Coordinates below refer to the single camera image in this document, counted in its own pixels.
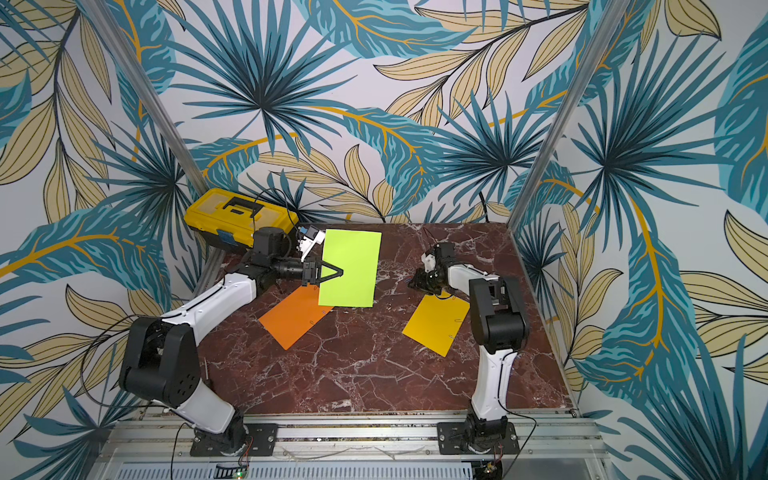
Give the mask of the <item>green paper sheet stack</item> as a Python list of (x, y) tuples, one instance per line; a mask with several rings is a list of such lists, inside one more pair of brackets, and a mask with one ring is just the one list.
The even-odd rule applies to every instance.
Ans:
[(325, 235), (322, 260), (341, 269), (343, 274), (320, 285), (318, 304), (372, 307), (382, 234), (328, 229)]

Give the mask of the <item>yellow paper sheet stack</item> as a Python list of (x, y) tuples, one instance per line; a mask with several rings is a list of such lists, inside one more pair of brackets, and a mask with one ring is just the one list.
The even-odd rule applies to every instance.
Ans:
[(469, 308), (468, 302), (452, 295), (425, 295), (403, 329), (403, 334), (446, 357)]

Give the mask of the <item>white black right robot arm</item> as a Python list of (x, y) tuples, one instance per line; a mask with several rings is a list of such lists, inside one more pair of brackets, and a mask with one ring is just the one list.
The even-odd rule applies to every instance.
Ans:
[(507, 422), (507, 390), (512, 364), (530, 334), (517, 279), (487, 273), (457, 259), (450, 242), (435, 244), (421, 256), (422, 266), (409, 287), (445, 305), (460, 293), (469, 300), (473, 338), (479, 347), (479, 369), (467, 420), (490, 429)]

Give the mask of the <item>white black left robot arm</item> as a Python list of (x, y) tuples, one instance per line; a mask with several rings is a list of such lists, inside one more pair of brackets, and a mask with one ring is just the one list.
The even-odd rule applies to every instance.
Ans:
[(118, 384), (128, 393), (161, 404), (189, 422), (196, 433), (234, 450), (245, 442), (246, 427), (236, 407), (201, 378), (198, 346), (231, 314), (256, 300), (281, 279), (320, 285), (342, 276), (312, 255), (326, 233), (301, 227), (291, 235), (277, 227), (255, 231), (253, 246), (235, 269), (211, 288), (160, 316), (141, 316), (129, 329)]

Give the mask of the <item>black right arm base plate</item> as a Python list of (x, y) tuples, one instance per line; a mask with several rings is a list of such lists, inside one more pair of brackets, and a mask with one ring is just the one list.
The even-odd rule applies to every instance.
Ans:
[(462, 422), (439, 422), (437, 441), (441, 455), (504, 455), (520, 452), (519, 437), (513, 424), (505, 418), (474, 423), (470, 418)]

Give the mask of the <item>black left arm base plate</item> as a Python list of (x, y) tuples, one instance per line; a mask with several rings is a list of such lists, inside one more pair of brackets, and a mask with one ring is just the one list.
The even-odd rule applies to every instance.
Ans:
[(190, 455), (269, 457), (275, 448), (277, 432), (275, 423), (238, 424), (221, 434), (196, 429)]

